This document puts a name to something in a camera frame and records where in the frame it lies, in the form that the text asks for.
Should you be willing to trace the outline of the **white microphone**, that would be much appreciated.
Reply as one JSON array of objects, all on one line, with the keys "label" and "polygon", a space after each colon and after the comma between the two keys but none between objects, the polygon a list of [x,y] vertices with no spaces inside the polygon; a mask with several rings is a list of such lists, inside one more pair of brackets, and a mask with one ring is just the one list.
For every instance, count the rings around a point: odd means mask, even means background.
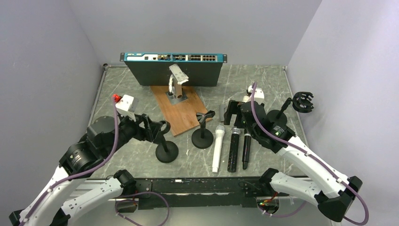
[{"label": "white microphone", "polygon": [[214,146],[213,161],[212,161],[213,173],[218,173],[219,171],[224,134],[225,134],[224,126],[218,125],[215,130],[215,146]]}]

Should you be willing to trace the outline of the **black mic stand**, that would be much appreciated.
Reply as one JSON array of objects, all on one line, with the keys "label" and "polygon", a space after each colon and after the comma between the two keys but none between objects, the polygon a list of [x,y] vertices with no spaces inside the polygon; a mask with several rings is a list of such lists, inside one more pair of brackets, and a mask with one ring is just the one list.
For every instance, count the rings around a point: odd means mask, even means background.
[{"label": "black mic stand", "polygon": [[162,144],[157,145],[155,155],[160,162],[171,163],[177,158],[179,149],[174,142],[164,141]]},{"label": "black mic stand", "polygon": [[208,111],[207,113],[196,113],[197,121],[200,128],[192,133],[192,143],[196,148],[206,149],[213,143],[213,134],[210,130],[206,129],[206,121],[208,118],[213,118],[215,111]]}]

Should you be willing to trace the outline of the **slim black microphone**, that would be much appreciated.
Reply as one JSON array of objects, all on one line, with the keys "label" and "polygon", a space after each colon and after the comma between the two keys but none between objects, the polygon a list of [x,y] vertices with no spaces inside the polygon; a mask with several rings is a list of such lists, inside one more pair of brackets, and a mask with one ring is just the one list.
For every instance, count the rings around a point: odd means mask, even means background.
[{"label": "slim black microphone", "polygon": [[245,130],[244,131],[244,145],[243,145],[243,155],[242,155],[242,167],[243,170],[248,168],[250,148],[251,148],[251,135]]}]

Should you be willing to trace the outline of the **silver head black microphone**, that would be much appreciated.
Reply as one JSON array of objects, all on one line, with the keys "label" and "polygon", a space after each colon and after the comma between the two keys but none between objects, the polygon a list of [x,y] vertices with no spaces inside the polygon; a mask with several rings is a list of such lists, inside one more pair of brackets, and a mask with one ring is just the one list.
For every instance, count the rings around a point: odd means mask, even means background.
[{"label": "silver head black microphone", "polygon": [[236,172],[236,167],[237,167],[239,137],[240,137],[241,131],[237,127],[233,127],[231,131],[232,131],[232,133],[231,133],[231,142],[230,142],[227,171],[230,173],[234,173],[234,172]]}]

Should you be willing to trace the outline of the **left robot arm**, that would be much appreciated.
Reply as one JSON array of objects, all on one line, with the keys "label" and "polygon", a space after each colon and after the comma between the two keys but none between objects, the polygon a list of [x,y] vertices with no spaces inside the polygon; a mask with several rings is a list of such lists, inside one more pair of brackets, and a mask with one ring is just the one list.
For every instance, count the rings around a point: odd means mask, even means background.
[{"label": "left robot arm", "polygon": [[9,215],[14,226],[66,226],[111,198],[149,196],[151,185],[135,180],[125,169],[97,187],[70,198],[96,170],[104,166],[131,139],[157,145],[166,150],[164,135],[169,132],[167,121],[152,121],[146,114],[134,117],[116,114],[103,116],[91,124],[79,142],[71,145],[45,188],[25,209]]}]

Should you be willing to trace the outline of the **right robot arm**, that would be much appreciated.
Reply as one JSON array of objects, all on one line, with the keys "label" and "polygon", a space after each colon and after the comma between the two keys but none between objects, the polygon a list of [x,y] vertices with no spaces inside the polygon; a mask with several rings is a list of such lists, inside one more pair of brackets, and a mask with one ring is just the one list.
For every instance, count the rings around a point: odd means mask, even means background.
[{"label": "right robot arm", "polygon": [[229,101],[224,112],[224,124],[231,123],[245,129],[261,146],[289,160],[311,181],[288,176],[269,168],[259,178],[259,189],[264,195],[285,193],[315,205],[328,219],[341,222],[355,200],[362,181],[349,177],[317,156],[305,143],[280,120],[273,120],[264,105],[256,101]]}]

